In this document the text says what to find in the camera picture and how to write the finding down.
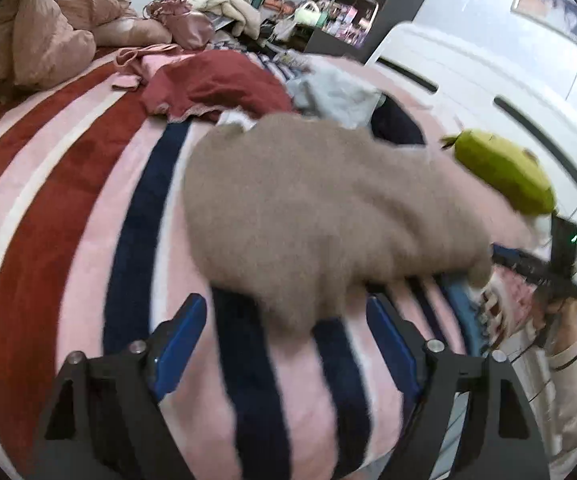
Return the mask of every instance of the bolt head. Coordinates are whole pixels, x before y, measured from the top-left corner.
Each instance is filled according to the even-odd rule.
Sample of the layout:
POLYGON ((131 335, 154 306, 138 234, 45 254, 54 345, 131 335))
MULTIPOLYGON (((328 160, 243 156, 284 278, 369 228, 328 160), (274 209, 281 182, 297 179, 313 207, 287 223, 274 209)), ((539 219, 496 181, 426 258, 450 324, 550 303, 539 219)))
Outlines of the bolt head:
POLYGON ((82 362, 82 360, 85 358, 86 356, 84 355, 84 352, 81 352, 79 350, 76 350, 75 352, 71 352, 66 360, 69 364, 71 365, 76 365, 80 362, 82 362))
POLYGON ((491 357, 499 363, 504 363, 506 361, 506 354, 501 350, 493 350, 491 352, 491 357))
POLYGON ((444 351, 444 343, 437 339, 431 339, 426 343, 426 348, 428 348, 434 354, 439 354, 440 352, 444 351))
POLYGON ((142 354, 146 351, 146 343, 141 339, 133 341, 133 343, 128 346, 128 351, 132 354, 142 354))

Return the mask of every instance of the pillow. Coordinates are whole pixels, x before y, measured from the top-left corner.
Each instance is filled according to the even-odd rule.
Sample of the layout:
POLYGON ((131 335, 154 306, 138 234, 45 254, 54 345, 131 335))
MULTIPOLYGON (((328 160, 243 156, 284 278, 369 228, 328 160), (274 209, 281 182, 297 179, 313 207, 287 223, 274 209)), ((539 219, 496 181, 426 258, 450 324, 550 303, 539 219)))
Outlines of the pillow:
POLYGON ((482 130, 442 140, 446 148, 455 147, 455 158, 464 167, 502 193, 516 211, 545 215, 555 209, 549 176, 529 150, 482 130))
POLYGON ((0 99, 7 89, 48 89, 92 61, 90 32, 73 30, 54 0, 0 2, 0 99))
POLYGON ((119 18, 92 30, 97 46, 150 46, 171 43, 172 34, 157 20, 119 18))

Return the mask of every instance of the bag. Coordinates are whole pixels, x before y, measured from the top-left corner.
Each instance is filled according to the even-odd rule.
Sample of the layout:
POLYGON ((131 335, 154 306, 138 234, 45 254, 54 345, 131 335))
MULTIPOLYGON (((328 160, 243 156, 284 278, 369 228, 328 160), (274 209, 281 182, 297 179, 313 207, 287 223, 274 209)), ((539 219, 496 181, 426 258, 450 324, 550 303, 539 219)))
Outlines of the bag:
POLYGON ((315 27, 317 22, 320 20, 320 15, 322 12, 315 2, 311 0, 307 1, 305 4, 299 7, 295 11, 295 23, 296 25, 308 25, 309 27, 315 27))
POLYGON ((441 140, 444 148, 455 146, 455 158, 503 194, 518 212, 546 215, 555 209, 549 176, 529 150, 481 130, 465 130, 441 140))
POLYGON ((192 10, 186 0, 154 0, 144 7, 143 15, 162 23, 184 50, 200 50, 215 36, 210 20, 192 10))

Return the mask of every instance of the white bag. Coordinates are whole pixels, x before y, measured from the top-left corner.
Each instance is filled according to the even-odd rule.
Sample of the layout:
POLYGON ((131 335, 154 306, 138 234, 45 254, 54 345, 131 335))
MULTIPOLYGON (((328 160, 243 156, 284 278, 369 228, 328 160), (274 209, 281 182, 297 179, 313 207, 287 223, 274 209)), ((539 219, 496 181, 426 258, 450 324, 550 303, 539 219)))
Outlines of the white bag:
POLYGON ((295 11, 294 20, 296 25, 308 25, 309 27, 315 27, 317 22, 320 20, 321 15, 322 11, 317 6, 317 4, 309 0, 295 11))

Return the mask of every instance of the gray cloth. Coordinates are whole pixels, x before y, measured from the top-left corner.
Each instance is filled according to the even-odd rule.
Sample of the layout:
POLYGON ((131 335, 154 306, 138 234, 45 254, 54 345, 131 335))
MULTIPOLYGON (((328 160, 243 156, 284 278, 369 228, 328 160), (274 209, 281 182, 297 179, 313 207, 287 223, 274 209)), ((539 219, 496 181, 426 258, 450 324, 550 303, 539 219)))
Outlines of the gray cloth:
POLYGON ((310 73, 286 83, 293 105, 302 113, 331 119, 344 128, 368 126, 382 92, 325 59, 310 59, 310 73))

